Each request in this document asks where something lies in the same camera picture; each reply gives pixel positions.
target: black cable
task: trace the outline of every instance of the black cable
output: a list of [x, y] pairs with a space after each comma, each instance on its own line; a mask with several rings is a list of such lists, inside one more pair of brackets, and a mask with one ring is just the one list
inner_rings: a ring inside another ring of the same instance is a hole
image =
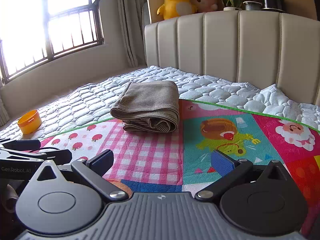
[[60, 150], [60, 149], [58, 149], [58, 148], [56, 148], [56, 147], [42, 147], [42, 148], [39, 148], [39, 149], [37, 149], [37, 150], [32, 150], [32, 151], [30, 151], [30, 153], [31, 153], [31, 152], [35, 152], [35, 151], [39, 151], [39, 150], [43, 150], [43, 149]]

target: metal bolt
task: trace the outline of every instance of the metal bolt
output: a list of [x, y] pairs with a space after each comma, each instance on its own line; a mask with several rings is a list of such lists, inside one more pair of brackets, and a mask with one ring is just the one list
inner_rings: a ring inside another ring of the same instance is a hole
[[112, 191], [109, 196], [111, 198], [115, 198], [115, 199], [119, 199], [125, 196], [125, 192], [122, 190], [116, 190], [116, 191]]
[[197, 195], [199, 198], [211, 198], [211, 197], [213, 197], [213, 192], [211, 192], [209, 190], [201, 190], [198, 192]]

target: window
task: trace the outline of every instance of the window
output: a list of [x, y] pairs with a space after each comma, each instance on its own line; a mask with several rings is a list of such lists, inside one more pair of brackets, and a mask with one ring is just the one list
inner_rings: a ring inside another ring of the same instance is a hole
[[102, 44], [100, 0], [0, 0], [3, 82], [72, 52]]

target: headboard panel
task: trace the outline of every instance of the headboard panel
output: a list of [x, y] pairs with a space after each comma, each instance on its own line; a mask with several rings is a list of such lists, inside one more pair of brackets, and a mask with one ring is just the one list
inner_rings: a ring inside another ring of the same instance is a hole
[[264, 11], [220, 11], [145, 27], [147, 64], [258, 88], [320, 105], [320, 22]]

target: green cartoon animal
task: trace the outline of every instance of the green cartoon animal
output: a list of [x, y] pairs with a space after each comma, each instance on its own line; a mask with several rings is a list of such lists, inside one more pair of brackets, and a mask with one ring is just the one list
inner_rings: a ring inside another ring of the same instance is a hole
[[200, 150], [208, 147], [210, 151], [220, 150], [224, 154], [243, 156], [246, 154], [244, 140], [251, 140], [253, 144], [261, 142], [259, 139], [254, 139], [251, 134], [239, 133], [235, 124], [224, 118], [203, 121], [200, 124], [200, 131], [205, 137], [201, 143], [196, 145]]

